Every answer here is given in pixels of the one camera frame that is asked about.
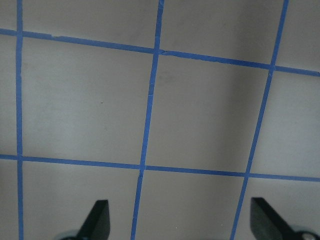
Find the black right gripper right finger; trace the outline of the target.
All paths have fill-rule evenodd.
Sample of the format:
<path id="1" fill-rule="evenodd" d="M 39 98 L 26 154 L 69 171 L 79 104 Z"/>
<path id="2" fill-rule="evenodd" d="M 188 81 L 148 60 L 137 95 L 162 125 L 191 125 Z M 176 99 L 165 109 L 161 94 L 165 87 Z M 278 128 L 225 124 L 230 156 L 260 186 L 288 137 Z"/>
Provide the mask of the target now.
<path id="1" fill-rule="evenodd" d="M 250 200 L 250 230 L 257 240 L 318 240 L 307 230 L 295 231 L 262 197 Z"/>

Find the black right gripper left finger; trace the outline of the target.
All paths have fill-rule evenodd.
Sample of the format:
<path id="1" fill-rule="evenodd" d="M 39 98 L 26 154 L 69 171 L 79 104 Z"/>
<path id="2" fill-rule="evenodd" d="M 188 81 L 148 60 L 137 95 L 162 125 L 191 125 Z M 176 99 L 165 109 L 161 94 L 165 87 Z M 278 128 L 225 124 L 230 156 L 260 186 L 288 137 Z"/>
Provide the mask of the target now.
<path id="1" fill-rule="evenodd" d="M 108 240 L 110 232 L 109 201 L 97 200 L 77 234 L 62 237 L 61 240 Z"/>

